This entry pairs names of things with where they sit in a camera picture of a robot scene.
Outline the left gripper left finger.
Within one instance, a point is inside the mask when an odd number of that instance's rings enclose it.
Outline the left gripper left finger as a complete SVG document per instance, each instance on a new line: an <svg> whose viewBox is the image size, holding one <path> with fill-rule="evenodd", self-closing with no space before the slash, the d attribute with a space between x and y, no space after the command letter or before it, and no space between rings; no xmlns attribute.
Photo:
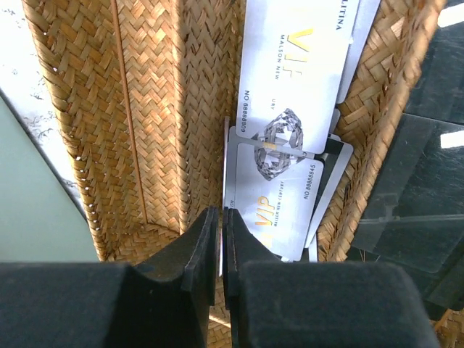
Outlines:
<svg viewBox="0 0 464 348"><path fill-rule="evenodd" d="M1 265L3 347L205 347L218 210L138 265Z"/></svg>

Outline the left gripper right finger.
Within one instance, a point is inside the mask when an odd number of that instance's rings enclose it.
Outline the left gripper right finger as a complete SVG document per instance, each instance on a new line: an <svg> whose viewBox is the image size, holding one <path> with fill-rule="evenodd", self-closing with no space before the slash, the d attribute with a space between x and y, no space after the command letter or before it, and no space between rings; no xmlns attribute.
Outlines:
<svg viewBox="0 0 464 348"><path fill-rule="evenodd" d="M234 347L437 347L413 280L385 262L282 262L238 210L223 216Z"/></svg>

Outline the silver card from black holder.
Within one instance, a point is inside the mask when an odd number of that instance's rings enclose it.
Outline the silver card from black holder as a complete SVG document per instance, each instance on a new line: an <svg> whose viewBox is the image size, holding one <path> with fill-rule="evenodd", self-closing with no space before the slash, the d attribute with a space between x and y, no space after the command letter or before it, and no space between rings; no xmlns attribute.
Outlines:
<svg viewBox="0 0 464 348"><path fill-rule="evenodd" d="M290 154L267 158L267 149L240 143L226 205L272 253L298 260L305 246L324 164Z"/></svg>

